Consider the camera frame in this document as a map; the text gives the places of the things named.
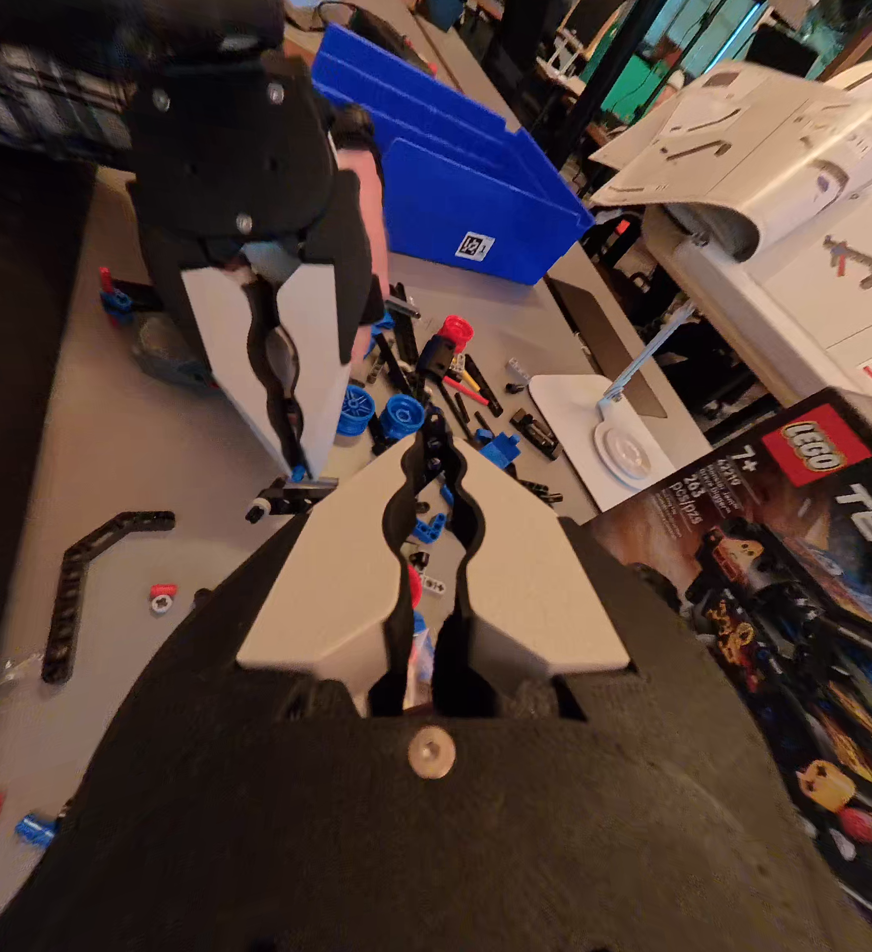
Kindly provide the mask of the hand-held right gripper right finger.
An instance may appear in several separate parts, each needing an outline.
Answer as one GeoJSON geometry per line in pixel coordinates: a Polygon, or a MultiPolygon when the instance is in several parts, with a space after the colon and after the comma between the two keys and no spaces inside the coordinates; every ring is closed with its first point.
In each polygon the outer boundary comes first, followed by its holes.
{"type": "Polygon", "coordinates": [[[553,510],[471,446],[442,452],[463,548],[440,631],[440,699],[618,672],[630,655],[553,510]]]}

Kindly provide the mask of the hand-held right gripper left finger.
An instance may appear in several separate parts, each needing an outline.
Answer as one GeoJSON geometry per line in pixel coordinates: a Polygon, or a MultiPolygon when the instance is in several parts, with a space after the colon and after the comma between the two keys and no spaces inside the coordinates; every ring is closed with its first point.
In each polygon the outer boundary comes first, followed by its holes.
{"type": "Polygon", "coordinates": [[[412,469],[418,437],[404,437],[309,512],[236,661],[337,681],[366,695],[413,631],[403,544],[416,525],[412,469]]]}

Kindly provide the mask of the grey motor brick assembly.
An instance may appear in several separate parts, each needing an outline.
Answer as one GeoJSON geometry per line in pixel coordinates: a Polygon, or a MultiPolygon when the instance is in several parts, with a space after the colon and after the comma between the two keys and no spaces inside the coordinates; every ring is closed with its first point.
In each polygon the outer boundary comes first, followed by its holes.
{"type": "Polygon", "coordinates": [[[217,389],[152,285],[116,279],[107,267],[99,278],[102,308],[114,327],[132,331],[131,354],[142,372],[178,387],[217,389]]]}

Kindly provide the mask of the black connector with blue pin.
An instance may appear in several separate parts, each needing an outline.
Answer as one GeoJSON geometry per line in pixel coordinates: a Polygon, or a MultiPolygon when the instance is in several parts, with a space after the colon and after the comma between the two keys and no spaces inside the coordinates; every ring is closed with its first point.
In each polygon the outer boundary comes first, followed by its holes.
{"type": "Polygon", "coordinates": [[[334,477],[312,477],[305,466],[296,466],[279,477],[251,501],[245,520],[254,525],[269,516],[303,514],[328,497],[339,485],[334,477]]]}

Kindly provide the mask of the black beam piece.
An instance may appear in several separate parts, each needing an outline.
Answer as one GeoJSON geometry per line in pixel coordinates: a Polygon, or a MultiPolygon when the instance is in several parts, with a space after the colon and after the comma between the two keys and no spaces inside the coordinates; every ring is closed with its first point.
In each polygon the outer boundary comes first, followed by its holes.
{"type": "Polygon", "coordinates": [[[418,497],[430,483],[444,477],[454,458],[452,432],[445,415],[439,408],[429,405],[410,448],[409,476],[414,496],[418,497]]]}

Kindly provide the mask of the instruction booklet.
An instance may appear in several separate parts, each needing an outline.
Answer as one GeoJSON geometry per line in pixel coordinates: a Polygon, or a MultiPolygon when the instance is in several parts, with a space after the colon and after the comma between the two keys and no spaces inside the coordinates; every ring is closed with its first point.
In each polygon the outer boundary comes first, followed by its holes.
{"type": "Polygon", "coordinates": [[[656,261],[788,407],[872,396],[872,61],[715,67],[598,150],[656,261]]]}

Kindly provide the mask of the person's left forearm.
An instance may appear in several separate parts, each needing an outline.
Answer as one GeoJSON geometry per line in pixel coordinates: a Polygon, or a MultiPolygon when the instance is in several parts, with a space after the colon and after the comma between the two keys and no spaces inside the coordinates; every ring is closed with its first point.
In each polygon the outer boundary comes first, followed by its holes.
{"type": "Polygon", "coordinates": [[[0,43],[0,145],[128,171],[131,141],[122,114],[132,90],[121,73],[0,43]]]}

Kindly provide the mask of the person's left hand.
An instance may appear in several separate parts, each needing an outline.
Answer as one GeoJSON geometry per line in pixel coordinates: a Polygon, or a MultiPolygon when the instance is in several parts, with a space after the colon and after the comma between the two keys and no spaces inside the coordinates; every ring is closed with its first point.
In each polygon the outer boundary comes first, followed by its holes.
{"type": "Polygon", "coordinates": [[[389,247],[384,221],[383,184],[373,153],[366,149],[341,149],[340,168],[358,177],[359,209],[370,244],[372,270],[383,297],[390,291],[389,247]]]}

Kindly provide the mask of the blue toy wheel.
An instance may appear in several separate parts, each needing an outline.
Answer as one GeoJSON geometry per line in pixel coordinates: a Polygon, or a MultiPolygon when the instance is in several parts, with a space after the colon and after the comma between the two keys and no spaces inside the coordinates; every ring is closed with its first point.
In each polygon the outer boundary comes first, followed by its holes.
{"type": "Polygon", "coordinates": [[[362,435],[376,412],[375,401],[367,390],[354,384],[347,385],[336,436],[356,438],[362,435]]]}
{"type": "Polygon", "coordinates": [[[420,430],[426,419],[426,411],[417,399],[405,395],[392,395],[379,415],[382,435],[387,441],[400,441],[420,430]]]}

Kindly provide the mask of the pile of black building pieces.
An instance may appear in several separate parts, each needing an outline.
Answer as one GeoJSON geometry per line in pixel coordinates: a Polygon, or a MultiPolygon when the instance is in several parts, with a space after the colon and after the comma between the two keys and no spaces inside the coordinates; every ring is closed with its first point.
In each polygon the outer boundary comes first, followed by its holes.
{"type": "MultiPolygon", "coordinates": [[[[500,433],[519,435],[522,438],[522,452],[525,446],[531,446],[510,423],[513,413],[523,408],[517,408],[512,413],[505,410],[498,395],[467,350],[455,354],[446,376],[461,382],[460,372],[468,373],[478,383],[480,394],[489,400],[488,408],[476,404],[455,392],[451,387],[445,387],[442,381],[435,382],[417,375],[416,364],[423,350],[418,347],[415,330],[419,312],[407,298],[402,284],[392,286],[390,290],[391,295],[385,303],[385,315],[373,326],[370,348],[367,352],[367,356],[374,357],[375,362],[371,372],[366,376],[365,383],[354,384],[367,390],[375,401],[376,414],[367,429],[374,456],[382,455],[385,450],[397,443],[397,441],[384,439],[379,421],[383,407],[394,394],[411,396],[422,403],[425,409],[429,405],[434,405],[442,410],[452,436],[460,437],[477,451],[480,450],[482,441],[489,438],[479,439],[477,431],[480,429],[488,430],[493,436],[500,433]]],[[[548,484],[521,478],[516,462],[509,470],[504,471],[542,503],[557,506],[563,501],[562,493],[551,490],[548,484]]]]}

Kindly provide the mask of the blue angled panel piece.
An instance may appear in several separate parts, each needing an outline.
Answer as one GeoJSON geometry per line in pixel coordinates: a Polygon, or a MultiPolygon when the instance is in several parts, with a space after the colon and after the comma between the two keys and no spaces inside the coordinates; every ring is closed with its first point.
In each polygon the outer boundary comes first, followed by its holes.
{"type": "Polygon", "coordinates": [[[479,439],[489,437],[482,441],[479,454],[500,470],[509,470],[522,454],[522,438],[519,435],[500,433],[493,436],[488,430],[480,429],[477,436],[479,439]]]}

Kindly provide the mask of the blue plastic bin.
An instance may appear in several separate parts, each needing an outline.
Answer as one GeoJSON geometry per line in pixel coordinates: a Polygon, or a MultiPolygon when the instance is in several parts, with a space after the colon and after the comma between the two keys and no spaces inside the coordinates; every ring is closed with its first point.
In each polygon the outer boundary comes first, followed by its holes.
{"type": "Polygon", "coordinates": [[[370,114],[394,252],[532,287],[593,227],[525,129],[351,30],[326,28],[311,75],[370,114]]]}

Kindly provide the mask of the dark printed toy box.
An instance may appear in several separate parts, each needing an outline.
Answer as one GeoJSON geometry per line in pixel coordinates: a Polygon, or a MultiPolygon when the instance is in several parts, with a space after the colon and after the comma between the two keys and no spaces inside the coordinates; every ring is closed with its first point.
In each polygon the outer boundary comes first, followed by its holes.
{"type": "Polygon", "coordinates": [[[734,685],[872,925],[872,396],[824,389],[584,528],[734,685]]]}

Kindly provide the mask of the black bent beam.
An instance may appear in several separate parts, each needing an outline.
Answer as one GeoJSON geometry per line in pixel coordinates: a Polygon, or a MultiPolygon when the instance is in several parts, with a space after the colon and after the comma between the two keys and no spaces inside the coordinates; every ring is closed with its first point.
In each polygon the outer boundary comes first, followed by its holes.
{"type": "Polygon", "coordinates": [[[170,510],[120,512],[64,551],[41,663],[40,676],[45,684],[59,687],[72,676],[85,583],[92,563],[130,534],[168,532],[176,524],[176,514],[170,510]]]}

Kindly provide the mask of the black rectangular frame piece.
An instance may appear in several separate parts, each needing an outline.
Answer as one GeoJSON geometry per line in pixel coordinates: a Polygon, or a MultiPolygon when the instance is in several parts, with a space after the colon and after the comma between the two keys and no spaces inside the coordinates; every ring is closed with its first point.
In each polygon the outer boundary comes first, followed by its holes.
{"type": "Polygon", "coordinates": [[[561,457],[561,443],[545,422],[538,421],[533,414],[519,409],[511,416],[510,423],[547,459],[554,461],[561,457]]]}

